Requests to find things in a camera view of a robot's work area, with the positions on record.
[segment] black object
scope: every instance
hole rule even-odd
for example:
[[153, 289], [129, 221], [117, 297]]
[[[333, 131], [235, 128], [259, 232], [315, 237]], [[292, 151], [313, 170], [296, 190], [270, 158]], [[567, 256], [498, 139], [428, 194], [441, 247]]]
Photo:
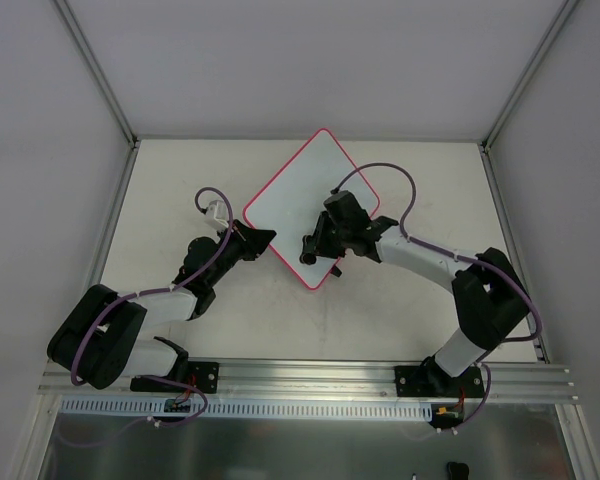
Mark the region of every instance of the black object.
[[[216, 243], [209, 237], [199, 237], [189, 244], [187, 256], [173, 283], [178, 284], [193, 275], [218, 250], [226, 235], [221, 232], [220, 241]], [[239, 220], [234, 220], [231, 227], [229, 243], [216, 261], [201, 275], [184, 286], [196, 296], [196, 305], [191, 319], [197, 318], [207, 311], [216, 298], [213, 286], [238, 263], [239, 260], [253, 261], [266, 250], [271, 240], [276, 236], [273, 230], [258, 230], [249, 228]]]
[[[71, 370], [78, 346], [97, 316], [118, 298], [104, 285], [94, 285], [55, 333], [47, 356]], [[147, 311], [137, 303], [122, 302], [106, 317], [107, 330], [96, 330], [80, 359], [78, 376], [97, 389], [111, 385], [127, 364]]]
[[185, 400], [182, 403], [176, 403], [176, 400], [170, 398], [164, 402], [164, 413], [189, 413], [191, 411], [191, 400]]
[[443, 405], [443, 404], [432, 404], [431, 410], [433, 411], [433, 416], [431, 417], [431, 421], [429, 425], [433, 428], [439, 428], [440, 430], [448, 430], [450, 428], [457, 427], [464, 421], [464, 413], [455, 412], [454, 410], [448, 410], [447, 413], [439, 414], [437, 413], [438, 409], [441, 407], [453, 408], [453, 404], [451, 405]]
[[450, 377], [427, 357], [420, 365], [399, 365], [393, 368], [398, 397], [455, 398], [461, 389], [466, 398], [483, 398], [484, 385], [478, 367], [469, 367], [458, 377]]
[[469, 480], [469, 465], [466, 463], [447, 463], [449, 480]]
[[347, 248], [359, 257], [380, 263], [376, 242], [398, 222], [388, 217], [371, 220], [347, 190], [335, 193], [323, 205], [326, 210], [318, 216], [313, 234], [302, 239], [300, 263], [313, 265], [316, 257], [342, 258]]
[[331, 267], [331, 270], [329, 270], [329, 273], [336, 278], [340, 278], [342, 276], [342, 270], [340, 270], [335, 265], [333, 267]]
[[[489, 248], [476, 257], [502, 270], [524, 291], [500, 250]], [[479, 265], [457, 272], [451, 287], [462, 333], [483, 350], [491, 351], [500, 345], [529, 314], [527, 304], [500, 276]]]
[[[189, 383], [193, 376], [193, 386], [202, 393], [213, 394], [218, 390], [218, 372], [220, 364], [217, 362], [190, 362], [189, 352], [176, 345], [171, 340], [154, 337], [159, 342], [170, 346], [177, 354], [171, 371], [162, 377], [178, 383]], [[132, 392], [182, 392], [182, 388], [155, 382], [150, 378], [136, 377], [131, 380], [129, 389]]]

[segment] white board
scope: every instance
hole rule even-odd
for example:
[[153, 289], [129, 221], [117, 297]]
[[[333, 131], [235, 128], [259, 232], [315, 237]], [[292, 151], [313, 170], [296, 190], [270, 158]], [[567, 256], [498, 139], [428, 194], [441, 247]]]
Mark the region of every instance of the white board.
[[[164, 286], [189, 242], [215, 236], [193, 205], [203, 186], [225, 192], [234, 211], [297, 152], [304, 141], [145, 140], [116, 228], [103, 276], [111, 288]], [[342, 142], [358, 164], [396, 163], [418, 184], [407, 222], [414, 234], [462, 249], [506, 251], [476, 145]], [[378, 215], [397, 218], [409, 186], [389, 169], [365, 174], [381, 198]], [[203, 203], [213, 199], [204, 194]], [[216, 285], [207, 313], [146, 335], [169, 336], [193, 356], [324, 360], [421, 360], [458, 326], [453, 297], [401, 268], [348, 256], [316, 291], [267, 250], [239, 262]], [[520, 325], [515, 335], [528, 335]], [[534, 361], [530, 344], [506, 345], [494, 360]]]
[[[323, 201], [355, 168], [333, 134], [320, 129], [244, 208], [249, 225], [276, 231], [270, 248], [310, 290], [322, 285], [337, 260], [318, 257], [314, 265], [300, 263], [302, 237], [313, 233]], [[351, 177], [346, 189], [370, 215], [380, 206], [364, 174]]]

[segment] cable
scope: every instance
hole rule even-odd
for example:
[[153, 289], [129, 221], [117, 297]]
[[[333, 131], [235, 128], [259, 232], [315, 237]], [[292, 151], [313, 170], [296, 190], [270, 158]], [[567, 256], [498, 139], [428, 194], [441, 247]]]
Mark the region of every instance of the cable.
[[423, 442], [425, 440], [429, 440], [430, 438], [433, 438], [433, 437], [435, 437], [439, 434], [445, 433], [445, 432], [449, 432], [453, 435], [457, 435], [458, 430], [460, 430], [461, 428], [464, 428], [464, 426], [467, 423], [473, 421], [473, 419], [476, 418], [476, 416], [482, 411], [485, 404], [487, 403], [487, 399], [489, 398], [489, 395], [491, 393], [491, 385], [492, 385], [491, 368], [489, 367], [489, 365], [487, 365], [486, 363], [476, 363], [476, 366], [483, 367], [485, 369], [485, 372], [487, 373], [487, 381], [486, 381], [486, 385], [485, 385], [485, 389], [484, 389], [484, 396], [482, 397], [482, 400], [480, 400], [480, 403], [478, 404], [476, 409], [473, 412], [471, 412], [471, 415], [469, 415], [467, 418], [465, 418], [460, 425], [458, 425], [456, 427], [448, 428], [445, 430], [436, 429], [436, 430], [430, 431], [429, 433], [426, 433], [425, 435], [423, 435], [421, 437], [413, 437], [413, 436], [407, 434], [402, 427], [400, 427], [400, 433], [402, 433], [402, 435], [404, 437], [406, 437], [407, 439], [409, 439], [413, 442]]
[[536, 306], [533, 304], [533, 302], [531, 301], [531, 299], [529, 298], [529, 296], [525, 293], [525, 291], [520, 288], [520, 286], [513, 281], [513, 279], [511, 277], [509, 277], [509, 275], [507, 275], [505, 272], [503, 272], [501, 269], [499, 269], [498, 267], [491, 265], [490, 263], [484, 262], [480, 259], [477, 258], [473, 258], [473, 257], [466, 257], [464, 255], [456, 255], [454, 252], [447, 250], [446, 248], [442, 248], [438, 245], [434, 245], [432, 243], [426, 242], [424, 240], [421, 240], [419, 238], [413, 237], [411, 235], [409, 235], [407, 233], [407, 230], [404, 226], [404, 222], [407, 218], [407, 215], [409, 215], [409, 213], [411, 213], [411, 210], [413, 209], [413, 206], [415, 205], [416, 202], [416, 182], [413, 179], [413, 176], [411, 176], [411, 174], [405, 170], [404, 168], [398, 166], [398, 165], [394, 165], [393, 163], [387, 163], [387, 162], [373, 162], [373, 163], [367, 163], [365, 165], [361, 165], [355, 169], [353, 169], [353, 171], [349, 172], [349, 174], [344, 177], [342, 179], [342, 181], [338, 184], [338, 186], [332, 191], [332, 193], [337, 193], [340, 188], [342, 188], [342, 186], [345, 184], [345, 182], [347, 180], [349, 180], [353, 175], [355, 175], [356, 173], [360, 172], [361, 170], [367, 169], [367, 168], [371, 168], [371, 167], [389, 167], [389, 168], [393, 168], [395, 170], [398, 170], [399, 172], [403, 173], [407, 179], [409, 180], [409, 183], [411, 184], [411, 201], [409, 202], [409, 205], [407, 206], [407, 208], [405, 209], [404, 213], [402, 214], [402, 216], [400, 217], [400, 233], [402, 233], [402, 235], [408, 239], [409, 241], [415, 243], [416, 245], [419, 245], [421, 247], [424, 247], [428, 250], [432, 250], [434, 252], [437, 252], [441, 255], [444, 255], [446, 257], [449, 258], [453, 258], [454, 260], [460, 260], [466, 263], [470, 263], [472, 265], [477, 265], [483, 269], [487, 269], [492, 271], [493, 273], [495, 273], [496, 275], [498, 275], [502, 280], [504, 280], [504, 282], [514, 291], [516, 292], [516, 294], [522, 299], [522, 301], [526, 304], [527, 308], [529, 309], [529, 311], [531, 312], [531, 314], [533, 315], [533, 319], [535, 321], [535, 331], [531, 334], [528, 335], [526, 337], [512, 337], [512, 338], [505, 338], [502, 343], [512, 343], [512, 342], [527, 342], [530, 340], [535, 340], [536, 338], [538, 338], [540, 336], [540, 334], [542, 333], [542, 329], [543, 329], [543, 322], [542, 319], [540, 317], [540, 312], [538, 312], [538, 309], [536, 308]]
[[80, 380], [78, 378], [78, 366], [80, 365], [80, 360], [82, 359], [82, 355], [84, 354], [84, 351], [87, 348], [87, 344], [89, 343], [89, 340], [91, 340], [91, 337], [93, 336], [93, 334], [98, 329], [98, 326], [100, 326], [100, 324], [104, 321], [104, 319], [107, 317], [107, 315], [114, 308], [116, 308], [122, 302], [125, 302], [127, 300], [133, 300], [135, 298], [140, 298], [140, 297], [143, 297], [145, 295], [153, 295], [153, 294], [158, 294], [158, 293], [169, 293], [169, 292], [172, 292], [174, 290], [178, 290], [178, 289], [184, 287], [189, 282], [191, 282], [196, 277], [198, 277], [200, 274], [202, 274], [207, 268], [209, 268], [213, 264], [213, 262], [215, 262], [216, 259], [223, 252], [223, 250], [225, 249], [225, 247], [229, 243], [229, 237], [231, 236], [231, 229], [233, 228], [233, 210], [231, 209], [231, 203], [229, 202], [229, 199], [226, 197], [226, 195], [224, 193], [222, 193], [220, 190], [218, 190], [217, 188], [214, 188], [214, 187], [203, 187], [200, 190], [198, 190], [198, 192], [196, 193], [196, 196], [194, 198], [194, 202], [196, 204], [196, 208], [198, 210], [200, 210], [201, 212], [203, 212], [203, 209], [200, 208], [200, 204], [198, 203], [198, 199], [200, 198], [200, 195], [202, 193], [204, 193], [204, 192], [213, 192], [213, 193], [215, 193], [216, 195], [218, 195], [224, 201], [224, 203], [227, 206], [227, 212], [228, 212], [228, 216], [229, 216], [229, 225], [230, 225], [230, 228], [227, 229], [227, 231], [226, 231], [226, 233], [224, 235], [224, 238], [222, 239], [222, 242], [220, 242], [220, 246], [218, 247], [218, 249], [216, 250], [216, 252], [211, 256], [211, 258], [204, 265], [202, 265], [202, 267], [200, 267], [191, 276], [189, 276], [188, 278], [184, 279], [182, 282], [180, 282], [179, 284], [175, 285], [174, 287], [153, 288], [153, 289], [150, 289], [150, 290], [143, 290], [143, 291], [138, 292], [138, 293], [130, 293], [128, 295], [124, 295], [122, 297], [118, 297], [115, 301], [113, 301], [112, 303], [110, 303], [109, 305], [107, 305], [105, 307], [105, 309], [102, 312], [100, 312], [100, 315], [98, 315], [98, 317], [95, 319], [95, 321], [91, 324], [91, 326], [89, 327], [89, 330], [87, 330], [86, 335], [83, 337], [82, 341], [80, 342], [80, 345], [78, 346], [78, 350], [76, 351], [76, 355], [75, 355], [75, 357], [73, 357], [73, 363], [71, 364], [71, 383], [73, 383], [76, 386], [84, 385], [86, 383], [85, 380]]
[[[189, 381], [187, 382], [189, 385], [193, 385], [194, 387], [196, 386], [196, 377], [195, 375], [191, 375], [191, 377], [189, 377]], [[189, 400], [189, 396], [191, 395], [191, 390], [187, 389], [185, 391], [183, 391], [180, 395], [178, 395], [176, 398], [173, 399], [173, 403], [175, 405], [180, 405], [185, 403], [187, 400]]]
[[[196, 196], [194, 198], [196, 208], [199, 211], [204, 212], [204, 210], [200, 207], [199, 198], [202, 193], [207, 192], [207, 191], [215, 193], [224, 201], [224, 203], [227, 206], [227, 213], [229, 216], [230, 228], [227, 229], [227, 231], [224, 235], [224, 238], [220, 242], [220, 245], [219, 245], [218, 249], [216, 250], [216, 252], [211, 256], [211, 258], [204, 265], [202, 265], [202, 267], [200, 267], [197, 271], [195, 271], [188, 278], [184, 279], [182, 282], [180, 282], [179, 284], [177, 284], [173, 287], [154, 288], [154, 289], [149, 289], [149, 290], [143, 290], [138, 293], [131, 293], [131, 294], [119, 297], [115, 301], [113, 301], [112, 303], [107, 305], [107, 307], [105, 307], [105, 309], [96, 317], [94, 322], [91, 324], [91, 326], [89, 327], [89, 330], [87, 330], [86, 335], [84, 336], [84, 338], [80, 342], [80, 345], [78, 346], [76, 355], [73, 358], [73, 363], [71, 364], [71, 383], [73, 383], [76, 386], [84, 385], [86, 383], [86, 381], [80, 380], [78, 378], [78, 366], [80, 365], [80, 360], [82, 359], [82, 355], [84, 354], [84, 351], [86, 349], [87, 344], [89, 343], [89, 340], [91, 339], [91, 337], [97, 330], [98, 326], [104, 321], [104, 319], [107, 317], [107, 315], [114, 308], [116, 308], [118, 305], [120, 305], [122, 302], [124, 302], [126, 300], [140, 298], [145, 295], [169, 293], [169, 292], [172, 292], [174, 290], [178, 290], [178, 289], [184, 287], [189, 282], [191, 282], [196, 277], [198, 277], [200, 274], [202, 274], [207, 268], [209, 268], [213, 264], [213, 262], [215, 262], [216, 259], [220, 256], [220, 254], [224, 251], [225, 247], [229, 243], [229, 238], [231, 236], [231, 230], [233, 228], [233, 210], [231, 208], [231, 203], [229, 202], [229, 199], [227, 198], [227, 196], [224, 193], [222, 193], [220, 190], [218, 190], [217, 188], [214, 188], [214, 187], [203, 187], [200, 190], [198, 190], [198, 192], [196, 193]], [[172, 380], [167, 380], [167, 379], [164, 379], [161, 377], [156, 377], [153, 375], [144, 375], [142, 377], [146, 378], [148, 380], [152, 380], [154, 382], [164, 383], [166, 385], [171, 385], [171, 386], [175, 386], [178, 388], [182, 388], [182, 389], [184, 389], [185, 392], [187, 392], [187, 394], [190, 394], [190, 392], [197, 393], [198, 395], [200, 395], [200, 398], [202, 398], [202, 401], [204, 402], [204, 405], [200, 410], [198, 410], [193, 415], [189, 415], [184, 420], [181, 420], [181, 421], [175, 422], [175, 423], [162, 423], [162, 422], [158, 421], [158, 422], [155, 422], [155, 424], [154, 424], [156, 427], [164, 426], [164, 427], [172, 428], [172, 427], [176, 427], [179, 425], [186, 425], [186, 424], [192, 422], [193, 420], [195, 420], [196, 418], [198, 418], [200, 415], [202, 415], [209, 406], [209, 401], [207, 400], [207, 397], [204, 395], [204, 393], [202, 393], [198, 388], [196, 388], [193, 385], [188, 385], [188, 384], [180, 383], [180, 382], [174, 382]], [[73, 447], [73, 448], [96, 448], [96, 447], [101, 447], [101, 446], [107, 445], [108, 443], [112, 442], [113, 440], [118, 438], [120, 435], [125, 433], [127, 430], [129, 430], [134, 425], [137, 425], [139, 423], [146, 422], [146, 421], [149, 421], [149, 422], [153, 421], [153, 417], [150, 416], [150, 417], [146, 417], [146, 418], [145, 417], [137, 418], [137, 419], [129, 422], [128, 424], [126, 424], [124, 427], [122, 427], [118, 432], [116, 432], [111, 437], [106, 438], [105, 440], [99, 440], [97, 442], [88, 442], [88, 443], [76, 443], [76, 442], [73, 442], [73, 441], [65, 438], [60, 433], [60, 422], [58, 421], [56, 424], [55, 436], [58, 438], [58, 440], [60, 442], [64, 443], [65, 445], [68, 445], [70, 447]]]
[[482, 400], [480, 400], [480, 403], [478, 404], [476, 409], [473, 412], [471, 412], [471, 415], [465, 418], [460, 425], [455, 427], [456, 430], [458, 430], [459, 428], [464, 428], [464, 426], [467, 423], [476, 418], [478, 413], [480, 413], [480, 411], [484, 408], [484, 405], [487, 403], [487, 399], [489, 398], [489, 394], [491, 393], [491, 368], [489, 368], [489, 365], [487, 365], [486, 363], [480, 364], [478, 366], [484, 367], [485, 371], [487, 372], [487, 385], [484, 387], [484, 396], [482, 397]]
[[156, 421], [153, 418], [153, 416], [138, 417], [135, 420], [132, 420], [131, 422], [127, 423], [124, 427], [122, 427], [120, 430], [118, 430], [116, 433], [114, 433], [110, 437], [107, 437], [104, 440], [98, 440], [98, 441], [95, 441], [95, 442], [86, 442], [86, 443], [74, 442], [74, 441], [69, 440], [66, 437], [64, 437], [62, 435], [62, 433], [60, 432], [60, 420], [58, 419], [58, 421], [56, 421], [54, 437], [57, 438], [61, 443], [65, 444], [65, 445], [67, 445], [69, 447], [72, 447], [72, 448], [98, 448], [98, 447], [104, 447], [105, 445], [108, 445], [109, 443], [113, 442], [115, 439], [117, 439], [120, 435], [122, 435], [123, 433], [125, 433], [131, 427], [133, 427], [135, 425], [138, 425], [140, 423], [146, 423], [146, 422], [151, 423], [151, 422], [153, 422], [153, 424], [154, 424], [154, 426], [156, 428], [161, 428], [161, 427], [172, 428], [172, 427], [177, 427], [177, 426], [181, 426], [181, 425], [186, 425], [186, 424], [191, 423], [192, 421], [194, 421], [196, 418], [198, 418], [204, 412], [206, 412], [207, 408], [209, 407], [209, 400], [207, 399], [207, 397], [205, 396], [205, 394], [202, 393], [202, 391], [200, 391], [198, 388], [194, 387], [193, 385], [187, 385], [185, 383], [174, 382], [174, 381], [167, 380], [167, 379], [161, 378], [161, 377], [156, 377], [156, 376], [153, 376], [153, 375], [143, 375], [142, 378], [146, 378], [147, 380], [152, 380], [152, 381], [158, 382], [158, 383], [164, 383], [166, 385], [171, 385], [173, 387], [184, 388], [188, 392], [196, 393], [196, 394], [198, 394], [200, 396], [200, 398], [202, 398], [202, 401], [203, 401], [202, 408], [200, 410], [198, 410], [196, 413], [185, 417], [183, 420], [180, 420], [178, 422], [173, 422], [173, 423], [165, 423], [165, 422], [162, 422], [160, 420]]
[[460, 387], [460, 398], [458, 399], [458, 403], [456, 403], [453, 407], [451, 408], [457, 408], [457, 407], [461, 407], [462, 410], [464, 410], [464, 401], [467, 398], [466, 394], [464, 393], [464, 388]]

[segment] white cable tray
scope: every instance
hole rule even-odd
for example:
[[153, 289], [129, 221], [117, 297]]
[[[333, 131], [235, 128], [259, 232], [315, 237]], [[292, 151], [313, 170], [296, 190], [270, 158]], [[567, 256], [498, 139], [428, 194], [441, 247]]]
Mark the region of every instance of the white cable tray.
[[[102, 397], [100, 395], [67, 395], [62, 400], [61, 413], [160, 417], [181, 417], [197, 412], [203, 402], [188, 400], [191, 412], [165, 412], [168, 398], [155, 397]], [[421, 402], [325, 402], [293, 400], [211, 399], [204, 413], [212, 418], [266, 418], [266, 419], [332, 419], [430, 422], [431, 404]]]

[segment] black mounting bracket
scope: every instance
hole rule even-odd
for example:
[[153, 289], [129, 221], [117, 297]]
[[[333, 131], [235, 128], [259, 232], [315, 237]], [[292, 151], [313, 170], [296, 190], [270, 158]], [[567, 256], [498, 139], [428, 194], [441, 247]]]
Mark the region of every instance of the black mounting bracket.
[[434, 388], [426, 382], [414, 380], [420, 373], [419, 365], [398, 365], [393, 368], [398, 397], [413, 398], [457, 398], [464, 390], [466, 398], [483, 398], [484, 385], [480, 368], [469, 367], [459, 377], [449, 377], [445, 385]]
[[[218, 391], [218, 374], [220, 364], [216, 362], [191, 362], [186, 363], [185, 378], [194, 378], [193, 386], [207, 395], [213, 395]], [[132, 392], [158, 392], [167, 393], [182, 392], [182, 388], [173, 387], [164, 383], [158, 383], [148, 378], [137, 377], [131, 380]]]

